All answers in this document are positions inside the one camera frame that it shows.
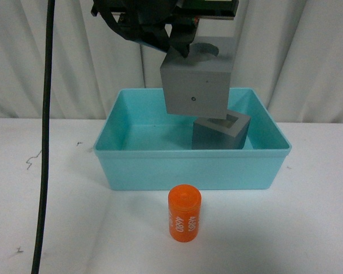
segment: black cable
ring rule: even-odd
[[[46,53],[45,53],[45,82],[43,87],[42,109],[42,174],[41,194],[39,196],[39,210],[37,222],[37,234],[32,263],[32,274],[39,273],[41,262],[43,233],[45,231],[47,188],[49,173],[49,139],[50,139],[50,99],[51,99],[51,72],[52,72],[52,46],[53,46],[53,21],[55,0],[48,0],[47,23],[46,23]]]

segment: white curtain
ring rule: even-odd
[[[159,51],[124,41],[57,0],[54,118],[103,119],[122,88],[161,87]],[[39,118],[46,0],[0,1],[0,117]],[[251,87],[279,122],[343,123],[343,0],[240,0],[234,21],[203,20],[200,36],[239,41],[231,86]]]

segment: orange cylinder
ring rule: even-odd
[[[195,187],[181,184],[172,188],[169,203],[169,231],[177,241],[192,241],[198,233],[201,193]]]

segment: gray square block with hole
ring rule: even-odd
[[[193,150],[243,148],[250,116],[232,110],[227,110],[227,113],[226,119],[198,118],[193,122]]]
[[[235,40],[197,37],[184,58],[172,47],[160,67],[167,113],[226,117]]]

